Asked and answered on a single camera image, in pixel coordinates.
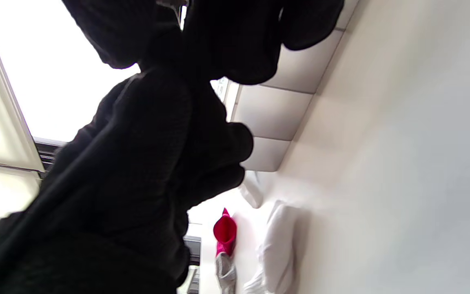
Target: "black garment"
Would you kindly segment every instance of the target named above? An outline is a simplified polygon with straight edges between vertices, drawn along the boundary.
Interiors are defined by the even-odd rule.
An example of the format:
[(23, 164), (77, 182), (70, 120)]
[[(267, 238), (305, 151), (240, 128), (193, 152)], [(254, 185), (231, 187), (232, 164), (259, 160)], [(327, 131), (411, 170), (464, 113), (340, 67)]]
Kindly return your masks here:
[[(298, 19), (286, 17), (284, 2), (195, 0), (184, 32), (153, 0), (64, 2), (103, 62), (138, 62), (142, 73), (103, 98), (34, 202), (0, 224), (0, 293), (175, 292), (189, 263), (186, 212), (238, 186), (253, 148), (248, 128), (226, 122), (209, 80), (263, 82), (281, 42), (324, 38), (341, 5), (313, 10), (330, 20), (306, 39), (282, 39), (289, 25), (278, 26), (280, 10)], [(220, 11), (228, 4), (233, 11)], [(224, 25), (231, 35), (217, 36)]]

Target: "light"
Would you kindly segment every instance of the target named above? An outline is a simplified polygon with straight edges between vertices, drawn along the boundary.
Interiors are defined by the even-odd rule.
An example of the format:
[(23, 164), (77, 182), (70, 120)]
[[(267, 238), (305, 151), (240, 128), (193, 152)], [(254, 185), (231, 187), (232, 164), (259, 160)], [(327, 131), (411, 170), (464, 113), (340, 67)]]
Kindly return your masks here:
[(64, 142), (139, 72), (102, 63), (61, 1), (0, 0), (0, 56), (32, 135)]

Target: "pink object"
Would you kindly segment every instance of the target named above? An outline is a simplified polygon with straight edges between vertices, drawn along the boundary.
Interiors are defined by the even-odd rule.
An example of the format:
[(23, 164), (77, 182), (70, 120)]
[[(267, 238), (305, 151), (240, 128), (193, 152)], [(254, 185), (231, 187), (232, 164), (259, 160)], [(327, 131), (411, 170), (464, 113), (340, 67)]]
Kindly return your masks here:
[(224, 208), (222, 216), (213, 226), (213, 234), (217, 239), (217, 255), (225, 252), (227, 255), (233, 255), (235, 248), (235, 238), (237, 237), (237, 224)]

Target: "white wall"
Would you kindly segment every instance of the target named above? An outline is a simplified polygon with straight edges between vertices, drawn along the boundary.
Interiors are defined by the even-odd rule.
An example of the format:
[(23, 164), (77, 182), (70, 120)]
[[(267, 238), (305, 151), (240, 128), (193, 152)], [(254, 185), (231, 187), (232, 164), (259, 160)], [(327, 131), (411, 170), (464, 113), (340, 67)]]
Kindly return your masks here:
[(470, 294), (470, 1), (361, 0), (330, 67), (239, 225), (239, 282), (282, 198), (311, 213), (299, 293)]

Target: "gray fabric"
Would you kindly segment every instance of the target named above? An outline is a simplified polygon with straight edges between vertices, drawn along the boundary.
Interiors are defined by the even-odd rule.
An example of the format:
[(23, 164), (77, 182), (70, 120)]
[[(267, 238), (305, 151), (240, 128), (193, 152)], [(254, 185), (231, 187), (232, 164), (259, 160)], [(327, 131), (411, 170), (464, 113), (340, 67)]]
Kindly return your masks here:
[(237, 270), (233, 259), (225, 252), (219, 253), (215, 258), (217, 268), (217, 279), (219, 280), (222, 294), (235, 294), (235, 285), (237, 283)]

